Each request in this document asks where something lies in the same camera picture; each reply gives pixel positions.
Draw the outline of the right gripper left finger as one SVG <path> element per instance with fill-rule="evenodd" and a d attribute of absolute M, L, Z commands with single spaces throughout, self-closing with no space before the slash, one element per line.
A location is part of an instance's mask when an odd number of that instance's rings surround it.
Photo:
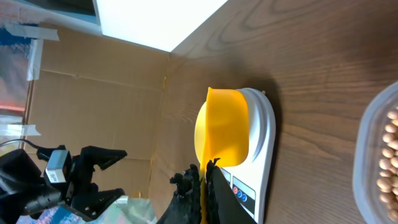
<path fill-rule="evenodd" d="M 175 173 L 169 182 L 177 189 L 157 224 L 199 224 L 201 214 L 201 179 L 198 167 L 190 164 L 184 173 Z"/>

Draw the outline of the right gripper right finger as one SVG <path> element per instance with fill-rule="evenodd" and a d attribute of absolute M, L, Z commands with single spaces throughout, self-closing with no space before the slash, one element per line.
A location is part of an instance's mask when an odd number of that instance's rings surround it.
<path fill-rule="evenodd" d="M 209 224 L 256 224 L 234 196 L 221 169 L 219 158 L 206 165 L 206 221 Z"/>

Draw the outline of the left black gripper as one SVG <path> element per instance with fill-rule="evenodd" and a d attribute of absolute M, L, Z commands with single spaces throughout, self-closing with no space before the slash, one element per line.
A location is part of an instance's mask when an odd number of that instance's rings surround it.
<path fill-rule="evenodd" d="M 124 150 L 87 146 L 81 154 L 72 157 L 68 168 L 67 192 L 63 208 L 83 220 L 96 220 L 113 202 L 125 194 L 123 189 L 96 191 L 92 177 L 97 165 L 105 170 L 127 156 Z"/>

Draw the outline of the yellow measuring scoop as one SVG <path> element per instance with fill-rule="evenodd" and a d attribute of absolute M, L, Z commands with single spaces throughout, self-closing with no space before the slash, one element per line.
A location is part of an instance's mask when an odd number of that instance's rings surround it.
<path fill-rule="evenodd" d="M 219 158 L 221 169 L 242 164 L 249 151 L 249 111 L 242 93 L 209 87 L 206 96 L 206 132 L 199 175 L 201 223 L 206 221 L 206 165 Z"/>

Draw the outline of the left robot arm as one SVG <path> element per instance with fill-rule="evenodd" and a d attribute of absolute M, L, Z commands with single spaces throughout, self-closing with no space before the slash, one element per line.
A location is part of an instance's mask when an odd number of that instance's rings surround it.
<path fill-rule="evenodd" d="M 105 170 L 126 157 L 123 150 L 87 146 L 72 156 L 65 146 L 40 148 L 46 161 L 42 172 L 23 149 L 1 156 L 1 223 L 15 223 L 29 215 L 38 219 L 50 208 L 61 206 L 84 221 L 96 220 L 123 189 L 100 191 L 93 183 L 94 166 Z"/>

